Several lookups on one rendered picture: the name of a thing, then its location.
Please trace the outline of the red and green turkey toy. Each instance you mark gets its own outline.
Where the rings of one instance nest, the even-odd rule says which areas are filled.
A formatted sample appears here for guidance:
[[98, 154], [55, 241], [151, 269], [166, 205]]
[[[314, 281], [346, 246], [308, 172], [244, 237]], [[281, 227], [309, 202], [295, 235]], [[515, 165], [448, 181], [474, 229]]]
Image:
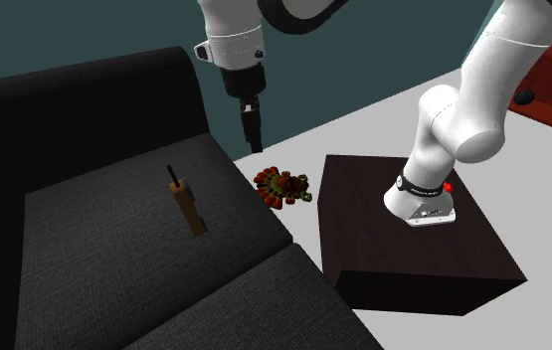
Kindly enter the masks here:
[[305, 174], [292, 176], [289, 171], [280, 172], [272, 166], [259, 172], [253, 182], [257, 187], [256, 192], [263, 201], [276, 210], [281, 210], [284, 204], [293, 205], [297, 200], [303, 202], [312, 200]]

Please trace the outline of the dark brown robot stand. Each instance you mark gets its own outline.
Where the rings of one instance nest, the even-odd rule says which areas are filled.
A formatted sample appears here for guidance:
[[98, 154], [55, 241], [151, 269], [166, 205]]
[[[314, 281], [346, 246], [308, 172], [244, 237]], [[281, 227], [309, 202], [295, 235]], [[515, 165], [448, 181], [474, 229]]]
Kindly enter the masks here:
[[463, 316], [527, 278], [457, 172], [456, 219], [414, 228], [383, 201], [403, 157], [328, 155], [317, 209], [322, 271], [353, 309]]

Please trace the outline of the brown handset with black antenna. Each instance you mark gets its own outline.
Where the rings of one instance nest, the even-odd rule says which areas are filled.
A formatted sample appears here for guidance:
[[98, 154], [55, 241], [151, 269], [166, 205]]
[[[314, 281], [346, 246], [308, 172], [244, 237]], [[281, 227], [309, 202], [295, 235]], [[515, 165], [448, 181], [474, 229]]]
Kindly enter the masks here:
[[167, 165], [166, 168], [172, 179], [172, 182], [169, 184], [169, 188], [172, 191], [186, 222], [195, 237], [202, 236], [207, 232], [207, 229], [203, 219], [197, 213], [194, 204], [195, 198], [187, 180], [184, 178], [178, 178], [170, 165]]

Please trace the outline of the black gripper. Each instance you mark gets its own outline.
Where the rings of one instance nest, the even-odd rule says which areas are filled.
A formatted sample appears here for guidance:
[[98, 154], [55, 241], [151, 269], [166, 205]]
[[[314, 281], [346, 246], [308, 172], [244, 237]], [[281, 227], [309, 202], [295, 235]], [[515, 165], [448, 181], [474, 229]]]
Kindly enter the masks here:
[[258, 63], [242, 70], [220, 69], [226, 93], [238, 98], [246, 141], [253, 153], [263, 151], [259, 94], [267, 87], [264, 66]]

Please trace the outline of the dark grey sofa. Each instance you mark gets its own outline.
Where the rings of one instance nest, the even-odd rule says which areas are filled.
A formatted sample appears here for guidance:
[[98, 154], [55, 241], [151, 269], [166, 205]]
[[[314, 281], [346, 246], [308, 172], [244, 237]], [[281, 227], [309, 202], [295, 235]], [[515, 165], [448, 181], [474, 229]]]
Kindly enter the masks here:
[[383, 348], [211, 136], [172, 47], [0, 79], [0, 350]]

